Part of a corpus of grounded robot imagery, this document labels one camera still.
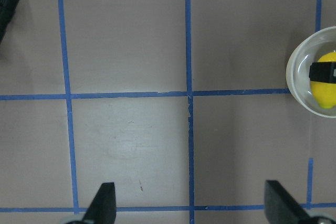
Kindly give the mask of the black left gripper finger lemon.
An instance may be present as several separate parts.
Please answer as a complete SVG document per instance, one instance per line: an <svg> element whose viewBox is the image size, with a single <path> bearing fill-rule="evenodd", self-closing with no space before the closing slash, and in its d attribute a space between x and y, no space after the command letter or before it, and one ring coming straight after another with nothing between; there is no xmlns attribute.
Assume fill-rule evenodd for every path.
<svg viewBox="0 0 336 224"><path fill-rule="evenodd" d="M309 69L310 81L335 83L335 61L313 62Z"/></svg>

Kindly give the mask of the left gripper own black finger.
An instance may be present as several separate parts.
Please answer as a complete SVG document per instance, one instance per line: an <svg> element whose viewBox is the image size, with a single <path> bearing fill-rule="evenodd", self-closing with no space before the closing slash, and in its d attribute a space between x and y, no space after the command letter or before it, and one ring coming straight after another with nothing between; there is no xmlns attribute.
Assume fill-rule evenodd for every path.
<svg viewBox="0 0 336 224"><path fill-rule="evenodd" d="M266 180L264 212L269 223L308 223L310 216L277 180Z"/></svg>
<svg viewBox="0 0 336 224"><path fill-rule="evenodd" d="M116 215L115 185L114 183L102 183L81 223L113 224Z"/></svg>

